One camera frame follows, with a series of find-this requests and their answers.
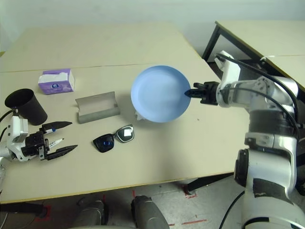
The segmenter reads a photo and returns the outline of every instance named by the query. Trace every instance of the light blue plate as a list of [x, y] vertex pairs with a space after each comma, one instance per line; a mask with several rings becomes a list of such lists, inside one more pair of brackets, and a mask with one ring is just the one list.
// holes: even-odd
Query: light blue plate
[[184, 95], [190, 84], [175, 68], [158, 65], [141, 72], [132, 85], [131, 98], [136, 111], [145, 119], [157, 123], [181, 116], [191, 98]]

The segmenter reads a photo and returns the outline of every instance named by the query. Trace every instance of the sunglasses lens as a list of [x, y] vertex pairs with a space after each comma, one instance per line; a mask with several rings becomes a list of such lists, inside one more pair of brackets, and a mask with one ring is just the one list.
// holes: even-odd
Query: sunglasses lens
[[127, 125], [117, 130], [116, 136], [121, 142], [129, 142], [134, 138], [133, 126]]
[[112, 134], [102, 135], [93, 140], [94, 145], [96, 148], [104, 153], [108, 150], [111, 150], [114, 147], [114, 139]]

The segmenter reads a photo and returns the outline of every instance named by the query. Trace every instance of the tissue box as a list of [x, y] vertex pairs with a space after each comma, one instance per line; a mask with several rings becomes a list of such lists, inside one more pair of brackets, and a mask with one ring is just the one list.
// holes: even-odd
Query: tissue box
[[73, 92], [75, 79], [70, 68], [47, 70], [42, 72], [38, 85], [45, 94]]

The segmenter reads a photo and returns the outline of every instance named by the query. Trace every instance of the floor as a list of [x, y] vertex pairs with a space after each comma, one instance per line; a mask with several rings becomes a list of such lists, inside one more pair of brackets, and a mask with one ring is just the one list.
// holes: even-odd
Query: floor
[[[91, 201], [102, 199], [109, 206], [108, 225], [135, 228], [132, 220], [130, 203], [135, 195], [152, 197], [164, 214], [171, 229], [217, 229], [233, 201], [243, 191], [235, 183], [233, 177], [228, 177], [209, 186], [202, 187], [195, 195], [188, 196], [182, 190], [186, 182], [172, 182], [159, 185], [139, 186], [105, 191], [93, 194], [78, 195], [64, 198], [53, 198], [33, 203], [43, 203], [50, 206], [50, 216], [45, 220], [34, 219], [32, 214], [10, 213], [3, 229], [67, 229], [75, 220], [77, 214]], [[294, 191], [291, 199], [305, 210], [305, 199]], [[232, 208], [224, 229], [236, 229], [241, 226], [241, 203], [237, 201]], [[0, 221], [5, 214], [1, 213]]]

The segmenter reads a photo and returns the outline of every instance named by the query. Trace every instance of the table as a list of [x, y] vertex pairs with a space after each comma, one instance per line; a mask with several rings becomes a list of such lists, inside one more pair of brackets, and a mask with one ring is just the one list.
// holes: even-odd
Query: table
[[[75, 92], [72, 93], [42, 94], [37, 85], [41, 71], [19, 71], [23, 67], [18, 64], [12, 64], [16, 67], [10, 68], [12, 72], [0, 73], [1, 104], [12, 91], [31, 88], [48, 114], [47, 122], [73, 122], [47, 135], [47, 138], [53, 141], [64, 137], [64, 141], [57, 145], [58, 148], [78, 144], [76, 149], [55, 160], [40, 161], [34, 158], [26, 163], [11, 163], [0, 202], [63, 197], [232, 172], [237, 152], [244, 148], [244, 134], [248, 128], [249, 116], [244, 109], [202, 105], [199, 100], [193, 99], [188, 110], [169, 123], [136, 121], [134, 117], [130, 88], [135, 77], [150, 66], [166, 64], [175, 67], [185, 74], [191, 84], [217, 79], [190, 45], [185, 41], [182, 44], [184, 47], [179, 48], [179, 54], [173, 59], [163, 59], [162, 56], [167, 54], [160, 51], [151, 56], [148, 61], [152, 63], [149, 64], [136, 60], [139, 51], [134, 52], [134, 64], [96, 67], [89, 66], [87, 62], [84, 64], [87, 67], [80, 67], [79, 62], [75, 64], [78, 67], [72, 68], [76, 79]], [[54, 68], [55, 64], [59, 64], [58, 68], [71, 66], [70, 61], [67, 61], [67, 65], [53, 60], [50, 62]], [[35, 64], [35, 61], [29, 62], [30, 66]], [[115, 91], [121, 115], [78, 124], [75, 99], [108, 91]], [[6, 111], [7, 108], [1, 106], [0, 115]], [[6, 117], [0, 129], [8, 121], [9, 117]], [[126, 144], [116, 141], [114, 149], [103, 154], [95, 149], [92, 144], [94, 138], [113, 133], [130, 123], [135, 130], [132, 141]], [[37, 126], [29, 126], [30, 133], [37, 130]]]
[[273, 75], [293, 78], [299, 86], [298, 99], [305, 103], [304, 80], [301, 75], [287, 74], [295, 71], [290, 64], [305, 56], [305, 21], [216, 21], [216, 27], [202, 55], [208, 61], [220, 35], [247, 54], [253, 61], [260, 62], [262, 57], [273, 55], [263, 62], [263, 67]]
[[0, 72], [188, 61], [197, 52], [170, 23], [27, 29], [0, 59]]
[[216, 21], [202, 55], [208, 60], [220, 35], [251, 59], [263, 56], [305, 55], [305, 21]]
[[293, 78], [305, 91], [305, 55], [269, 57], [267, 62], [282, 75]]

